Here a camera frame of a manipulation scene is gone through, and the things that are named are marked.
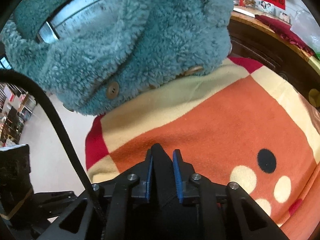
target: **orange blanket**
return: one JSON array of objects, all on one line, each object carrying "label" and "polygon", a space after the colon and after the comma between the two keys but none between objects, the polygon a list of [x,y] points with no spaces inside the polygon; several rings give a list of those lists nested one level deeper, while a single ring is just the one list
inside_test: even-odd
[{"label": "orange blanket", "polygon": [[145,92],[94,120],[86,139],[92,182],[112,179],[160,143],[211,181],[238,182],[292,240],[320,221],[320,118],[257,61],[224,60]]}]

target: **black cable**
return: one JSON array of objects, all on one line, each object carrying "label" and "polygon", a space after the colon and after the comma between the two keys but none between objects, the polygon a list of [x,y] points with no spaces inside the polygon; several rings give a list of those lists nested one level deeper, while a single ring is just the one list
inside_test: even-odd
[{"label": "black cable", "polygon": [[78,159],[76,151],[70,141],[69,135],[66,129],[64,128],[63,123],[56,109],[54,108],[53,104],[51,103],[50,99],[47,97],[45,92],[30,78],[18,72],[15,72],[14,70],[0,69],[0,82],[10,83],[23,88],[25,91],[28,91],[41,105],[42,109],[48,116],[51,124],[53,125],[53,128],[56,131],[73,168],[75,169],[85,190],[89,194],[89,197],[94,205],[95,211],[97,212],[99,219],[101,220],[101,222],[105,223],[105,216],[98,201],[97,195],[95,194],[91,182]]}]

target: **blue gripper pad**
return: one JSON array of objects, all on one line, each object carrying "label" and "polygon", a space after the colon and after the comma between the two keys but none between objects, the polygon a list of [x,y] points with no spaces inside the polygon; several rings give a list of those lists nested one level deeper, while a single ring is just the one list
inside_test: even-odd
[{"label": "blue gripper pad", "polygon": [[177,155],[175,151],[173,152],[173,172],[174,172],[174,178],[176,181],[177,196],[179,199],[179,203],[182,204],[182,201],[183,201],[182,179],[181,179],[180,168],[179,168]]},{"label": "blue gripper pad", "polygon": [[151,193],[151,183],[152,183],[152,163],[153,163],[153,157],[151,156],[150,158],[150,165],[149,165],[149,170],[148,170],[148,176],[147,176],[147,181],[146,181],[146,199],[147,202],[149,203],[150,201],[150,193]]}]

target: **red cloth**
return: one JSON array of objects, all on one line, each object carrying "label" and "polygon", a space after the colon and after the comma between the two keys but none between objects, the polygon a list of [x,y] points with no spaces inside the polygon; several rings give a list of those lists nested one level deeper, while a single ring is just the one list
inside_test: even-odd
[{"label": "red cloth", "polygon": [[270,27],[270,29],[276,34],[280,35],[282,39],[290,42],[291,44],[297,45],[300,49],[303,49],[311,56],[315,55],[315,52],[307,44],[305,44],[297,34],[290,31],[291,26],[289,24],[265,15],[255,15],[255,17],[257,20]]},{"label": "red cloth", "polygon": [[102,137],[101,119],[104,115],[97,116],[92,124],[92,128],[85,139],[85,163],[87,170],[95,163],[108,155],[108,149]]},{"label": "red cloth", "polygon": [[244,67],[250,74],[263,66],[262,63],[244,57],[228,57],[234,64]]}]

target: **plastic bag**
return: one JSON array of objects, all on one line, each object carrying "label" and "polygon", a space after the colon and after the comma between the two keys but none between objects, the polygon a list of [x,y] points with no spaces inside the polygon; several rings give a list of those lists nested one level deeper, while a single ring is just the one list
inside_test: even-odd
[{"label": "plastic bag", "polygon": [[312,48],[320,59],[320,27],[312,14],[304,10],[298,11],[292,19],[290,30]]}]

